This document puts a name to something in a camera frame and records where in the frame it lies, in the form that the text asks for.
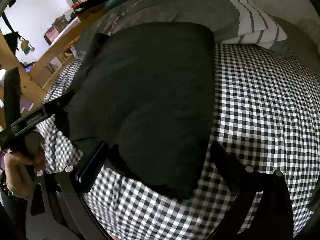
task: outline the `black and white checkered sheet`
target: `black and white checkered sheet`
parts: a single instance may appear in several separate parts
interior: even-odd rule
[[[260,172],[284,173],[297,234],[312,214],[307,204],[320,172],[317,74],[292,53],[277,60],[251,45],[216,45],[215,63],[217,101],[211,140]],[[63,70],[46,100],[66,90],[80,64],[75,60]],[[38,129],[46,138],[52,171],[79,160],[81,152],[57,131],[53,119]],[[242,231],[249,227],[261,196],[257,193]],[[151,240],[205,239],[236,196],[210,163],[208,151],[198,188],[182,204],[106,167],[84,198],[109,233],[119,239]]]

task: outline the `white wall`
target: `white wall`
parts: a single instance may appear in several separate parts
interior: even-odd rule
[[[27,55],[21,49],[17,51],[16,56],[21,62],[36,61],[46,52],[49,45],[43,37],[44,33],[69,8],[66,0],[16,0],[11,8],[6,8],[5,14],[12,28],[36,49]],[[0,28],[3,34],[10,33],[2,18]]]

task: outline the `finger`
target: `finger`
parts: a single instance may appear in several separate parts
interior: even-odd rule
[[[28,157],[23,156],[20,152],[7,153],[4,156],[5,164],[9,166],[15,166],[19,163],[25,165],[33,165],[34,161],[30,160]]]
[[[34,154],[34,156],[35,156],[35,165],[45,160],[44,151],[38,152]]]
[[[112,237],[113,240],[118,240],[118,238],[116,238],[116,237],[113,236],[112,234],[109,233],[109,235]]]
[[[34,173],[37,174],[38,171],[43,170],[45,171],[45,160],[41,161],[40,163],[35,165],[33,169]]]
[[[39,143],[41,143],[41,144],[45,143],[45,139],[42,137],[42,135],[40,135],[40,137],[39,137]]]

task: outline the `red object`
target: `red object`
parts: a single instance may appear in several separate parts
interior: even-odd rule
[[[79,1],[75,2],[71,8],[74,10],[75,8],[77,8],[81,3]]]

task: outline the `human hand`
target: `human hand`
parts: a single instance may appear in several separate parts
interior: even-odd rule
[[[40,136],[39,143],[45,143],[43,137]],[[21,172],[21,165],[34,165],[34,172],[45,170],[45,158],[42,147],[39,152],[34,154],[34,160],[23,156],[20,152],[8,152],[4,155],[4,170],[7,177],[7,187],[14,193],[21,196],[28,196],[31,188]]]

